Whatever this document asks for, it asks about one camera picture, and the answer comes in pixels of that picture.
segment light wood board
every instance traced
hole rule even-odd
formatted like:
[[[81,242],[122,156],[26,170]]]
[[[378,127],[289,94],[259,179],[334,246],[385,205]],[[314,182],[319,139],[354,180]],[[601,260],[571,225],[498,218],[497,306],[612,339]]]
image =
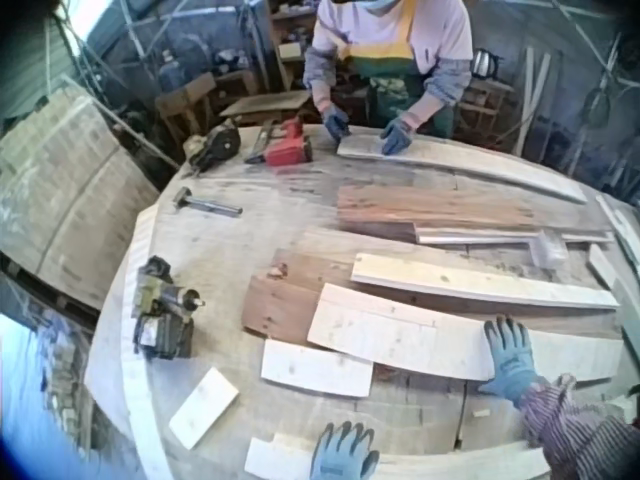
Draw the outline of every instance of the light wood board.
[[[149,384],[147,360],[133,350],[133,332],[136,318],[133,314],[138,269],[147,263],[151,255],[153,231],[158,206],[153,205],[138,216],[129,248],[129,263],[125,273],[122,301],[121,360],[124,398],[129,410],[131,432],[147,478],[173,480],[173,473],[162,445],[160,428],[153,406],[153,394]]]
[[[358,255],[351,280],[489,302],[604,310],[619,306],[606,290],[477,273],[369,254]]]
[[[267,340],[262,378],[305,390],[368,397],[373,363],[344,353]]]
[[[265,480],[308,480],[313,446],[293,440],[273,442],[252,438],[245,472]],[[385,455],[373,480],[529,480],[549,472],[541,448],[526,442],[446,455]]]
[[[232,117],[257,112],[298,110],[309,97],[310,94],[306,90],[245,97],[229,106],[220,116]]]
[[[584,205],[554,199],[551,207],[524,202],[499,189],[418,188],[347,185],[338,191],[338,218],[343,222],[418,223],[438,228],[554,229],[597,233],[606,221]]]
[[[432,228],[414,225],[418,245],[490,245],[529,243],[538,232],[487,228]],[[565,243],[607,244],[615,240],[612,232],[560,233]]]
[[[552,170],[505,158],[488,150],[482,152],[416,138],[404,152],[383,156],[383,144],[384,141],[376,136],[351,135],[340,142],[338,155],[445,168],[512,183],[577,203],[587,202],[577,182]]]
[[[536,370],[546,378],[615,375],[621,340],[530,331]],[[326,284],[308,340],[332,350],[405,370],[489,380],[493,361],[483,322]]]
[[[640,358],[640,302],[598,245],[591,245],[589,248],[588,265],[620,302],[618,319],[627,334],[631,348]]]
[[[169,428],[191,450],[237,395],[236,387],[212,367],[171,418]]]

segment wooden plank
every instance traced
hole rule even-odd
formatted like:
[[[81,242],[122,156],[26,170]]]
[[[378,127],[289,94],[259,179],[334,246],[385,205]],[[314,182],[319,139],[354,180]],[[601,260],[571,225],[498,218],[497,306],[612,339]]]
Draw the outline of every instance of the wooden plank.
[[[332,283],[407,305],[462,315],[477,320],[491,320],[495,318],[497,311],[507,311],[508,308],[512,315],[516,315],[518,320],[529,328],[598,338],[620,338],[620,334],[612,327],[615,317],[612,312],[586,314],[584,310],[580,310],[573,314],[566,309],[549,307],[536,308],[518,305],[507,307],[495,303],[357,283],[350,279],[353,260],[342,262],[321,256],[303,255],[289,250],[278,250],[273,257],[272,265],[286,270],[287,274],[281,279],[268,278],[266,274],[254,275],[245,296],[242,325],[265,337],[288,343],[309,345],[307,335],[325,283]]]
[[[252,438],[244,470],[265,480],[308,480],[313,447],[304,442]],[[541,448],[516,442],[445,455],[381,455],[373,480],[529,480],[549,472]]]
[[[461,148],[416,138],[402,153],[383,156],[381,153],[383,143],[377,136],[351,135],[340,142],[338,155],[444,168],[512,183],[577,203],[587,202],[577,182],[552,170],[534,166],[525,161],[519,162],[506,158],[488,150]]]
[[[537,231],[491,228],[433,228],[414,224],[418,245],[491,245],[528,243]],[[565,243],[601,243],[615,240],[612,232],[560,233]]]
[[[262,378],[316,392],[368,397],[373,363],[343,353],[325,352],[267,340]]]
[[[306,90],[245,97],[230,105],[220,116],[233,117],[248,113],[298,110],[309,98],[310,94]]]
[[[588,208],[554,202],[551,208],[493,191],[400,186],[342,186],[338,218],[343,222],[404,222],[421,227],[503,228],[602,233],[609,228]]]
[[[351,280],[488,302],[604,310],[615,310],[619,306],[606,290],[478,273],[369,254],[358,255]]]
[[[169,428],[191,450],[237,395],[236,387],[212,367],[171,418]]]
[[[151,256],[153,231],[158,206],[153,205],[140,213],[129,248],[129,263],[125,273],[122,299],[121,361],[124,398],[129,411],[140,463],[147,478],[173,480],[169,460],[162,445],[162,436],[153,406],[153,393],[147,373],[147,360],[133,350],[136,318],[133,304],[138,283],[138,269]]]
[[[620,302],[618,318],[624,328],[636,358],[640,358],[640,302],[631,287],[618,276],[598,245],[589,248],[589,268]]]
[[[242,311],[242,326],[268,338],[306,345],[319,294],[254,275]]]
[[[540,375],[580,381],[616,374],[621,340],[530,332]],[[405,370],[467,380],[493,378],[483,322],[325,285],[308,340]]]

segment striped sleeve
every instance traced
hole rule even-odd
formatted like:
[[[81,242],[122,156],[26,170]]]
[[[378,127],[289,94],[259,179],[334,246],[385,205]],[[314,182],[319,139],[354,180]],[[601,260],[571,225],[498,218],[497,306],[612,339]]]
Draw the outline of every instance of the striped sleeve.
[[[553,478],[621,478],[640,453],[640,430],[595,404],[571,398],[575,380],[534,383],[520,410],[529,432],[542,447]]]

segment stacked lumber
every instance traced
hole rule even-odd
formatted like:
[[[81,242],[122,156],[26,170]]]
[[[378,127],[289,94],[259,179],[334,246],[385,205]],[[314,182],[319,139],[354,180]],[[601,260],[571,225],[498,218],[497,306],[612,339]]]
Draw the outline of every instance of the stacked lumber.
[[[158,192],[83,90],[65,88],[0,141],[0,250],[101,309],[137,214]]]

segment glove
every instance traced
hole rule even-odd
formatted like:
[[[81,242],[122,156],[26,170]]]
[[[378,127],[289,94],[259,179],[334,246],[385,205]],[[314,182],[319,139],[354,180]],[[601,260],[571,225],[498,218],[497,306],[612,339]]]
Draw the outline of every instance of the glove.
[[[383,155],[395,155],[411,145],[413,128],[400,118],[394,118],[380,135],[381,139],[386,139],[382,146]]]
[[[336,142],[351,134],[349,116],[333,103],[322,112],[322,123]]]
[[[373,430],[344,422],[337,430],[327,425],[311,460],[311,480],[367,480],[373,475],[380,452],[370,452]]]
[[[519,408],[524,392],[538,378],[533,366],[529,331],[521,323],[499,316],[486,322],[484,332],[489,340],[496,376],[478,389],[511,400]]]

